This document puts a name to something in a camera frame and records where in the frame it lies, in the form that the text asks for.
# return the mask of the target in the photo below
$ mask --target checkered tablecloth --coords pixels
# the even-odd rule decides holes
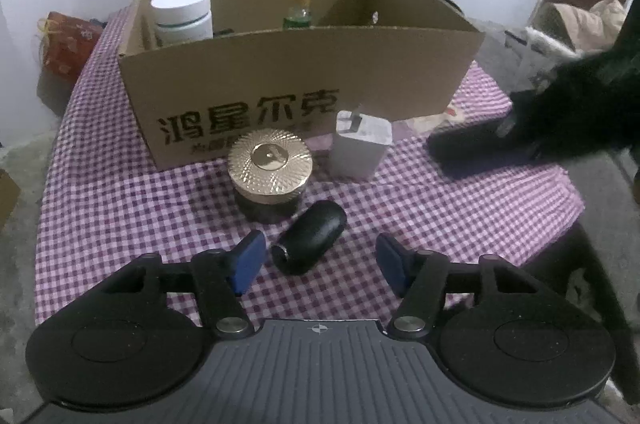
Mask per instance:
[[[123,11],[110,21],[88,61],[53,152],[36,251],[38,323],[142,253],[188,260],[205,249],[229,249],[256,227],[273,240],[287,226],[244,219],[222,159],[156,171],[120,80],[116,53],[125,17]],[[467,121],[510,108],[476,64],[454,104]],[[453,260],[497,253],[519,265],[562,235],[583,207],[558,166],[507,169],[453,183],[438,173],[420,137],[398,141],[369,182],[336,182],[325,170],[318,157],[304,207],[333,199],[347,212],[348,229],[303,277],[284,277],[271,263],[262,268],[242,298],[256,322],[387,321],[398,300],[374,259],[382,231]],[[197,318],[191,296],[170,302]]]

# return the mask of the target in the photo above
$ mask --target white jar lid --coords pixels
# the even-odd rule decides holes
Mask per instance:
[[[193,22],[211,9],[211,0],[151,0],[158,26],[178,26]]]

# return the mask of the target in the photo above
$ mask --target cardboard piece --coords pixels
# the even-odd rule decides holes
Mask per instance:
[[[0,169],[0,230],[14,210],[19,196],[18,185],[7,172]]]
[[[483,39],[442,0],[311,0],[314,27],[294,30],[290,0],[211,0],[214,29],[234,34],[158,48],[149,1],[119,60],[159,169],[224,155],[251,128],[330,133],[358,104],[390,121],[441,113]]]

